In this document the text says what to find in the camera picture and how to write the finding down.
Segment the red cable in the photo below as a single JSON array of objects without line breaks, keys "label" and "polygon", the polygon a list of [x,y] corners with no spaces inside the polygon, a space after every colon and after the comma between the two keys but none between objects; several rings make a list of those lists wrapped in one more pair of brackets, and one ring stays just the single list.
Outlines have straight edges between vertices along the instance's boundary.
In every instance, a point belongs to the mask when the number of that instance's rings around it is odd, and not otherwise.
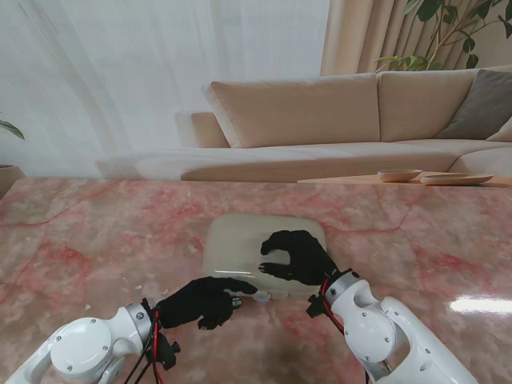
[{"label": "red cable", "polygon": [[[326,294],[326,290],[327,290],[327,284],[329,283],[329,279],[327,278],[324,283],[323,283],[323,286],[322,286],[322,291],[321,291],[321,294],[322,296],[324,294]],[[343,328],[342,324],[336,319],[336,317],[334,316],[333,314],[333,311],[330,310],[330,307],[329,305],[327,304],[326,301],[323,302],[323,306],[326,308],[326,312],[327,312],[327,316],[329,316],[330,320],[336,325],[336,327],[341,331],[341,332],[344,332],[345,331],[345,328]]]},{"label": "red cable", "polygon": [[[154,332],[153,332],[153,359],[155,360],[155,362],[157,361],[157,352],[158,352],[158,311],[156,310],[154,312],[154,316],[156,318],[155,322],[154,322]],[[158,370],[155,371],[157,377],[158,377],[158,382],[160,384],[163,384],[163,380],[162,380],[162,376],[160,376],[160,373],[158,372]]]}]

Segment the white curtain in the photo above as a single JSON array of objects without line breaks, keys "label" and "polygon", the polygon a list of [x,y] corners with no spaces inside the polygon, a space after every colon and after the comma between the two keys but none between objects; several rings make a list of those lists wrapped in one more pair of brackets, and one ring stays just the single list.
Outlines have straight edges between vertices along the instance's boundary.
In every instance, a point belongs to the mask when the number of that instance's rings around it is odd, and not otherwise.
[{"label": "white curtain", "polygon": [[0,2],[0,164],[101,176],[111,154],[193,146],[212,79],[318,76],[328,0]]}]

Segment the throw pillow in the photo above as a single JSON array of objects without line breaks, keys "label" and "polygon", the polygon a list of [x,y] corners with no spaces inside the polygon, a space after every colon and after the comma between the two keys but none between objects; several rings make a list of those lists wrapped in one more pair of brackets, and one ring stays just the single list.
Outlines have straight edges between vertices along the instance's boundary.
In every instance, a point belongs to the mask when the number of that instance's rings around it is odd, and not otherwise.
[{"label": "throw pillow", "polygon": [[487,139],[488,142],[512,142],[512,117],[509,118],[509,121],[505,123],[504,126],[496,133],[493,134],[490,138]]},{"label": "throw pillow", "polygon": [[480,70],[466,100],[437,138],[486,140],[512,116],[512,73]]}]

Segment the black gloved hand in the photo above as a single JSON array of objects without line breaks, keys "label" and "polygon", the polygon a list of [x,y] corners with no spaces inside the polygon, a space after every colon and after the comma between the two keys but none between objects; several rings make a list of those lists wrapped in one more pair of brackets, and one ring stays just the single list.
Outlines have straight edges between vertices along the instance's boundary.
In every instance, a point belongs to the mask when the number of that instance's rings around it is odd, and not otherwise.
[{"label": "black gloved hand", "polygon": [[200,329],[212,330],[231,317],[231,296],[224,290],[255,294],[258,290],[248,282],[234,278],[200,278],[189,282],[178,292],[161,300],[155,307],[164,328],[174,328],[197,320]]},{"label": "black gloved hand", "polygon": [[274,232],[262,244],[262,254],[272,250],[285,250],[290,264],[264,262],[259,270],[285,280],[298,280],[308,286],[320,286],[338,270],[327,252],[307,230],[281,230]]}]

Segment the plastic container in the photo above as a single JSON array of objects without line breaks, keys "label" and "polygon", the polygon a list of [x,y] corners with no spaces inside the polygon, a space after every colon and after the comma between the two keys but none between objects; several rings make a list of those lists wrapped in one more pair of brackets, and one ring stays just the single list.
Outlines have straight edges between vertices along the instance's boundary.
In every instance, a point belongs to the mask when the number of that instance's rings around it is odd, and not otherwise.
[{"label": "plastic container", "polygon": [[326,249],[322,227],[309,219],[258,214],[225,214],[216,218],[206,239],[203,269],[218,278],[236,278],[258,288],[258,301],[272,299],[307,299],[318,292],[317,286],[275,278],[259,271],[262,262],[290,263],[283,250],[261,255],[262,243],[273,232],[280,230],[307,230]]}]

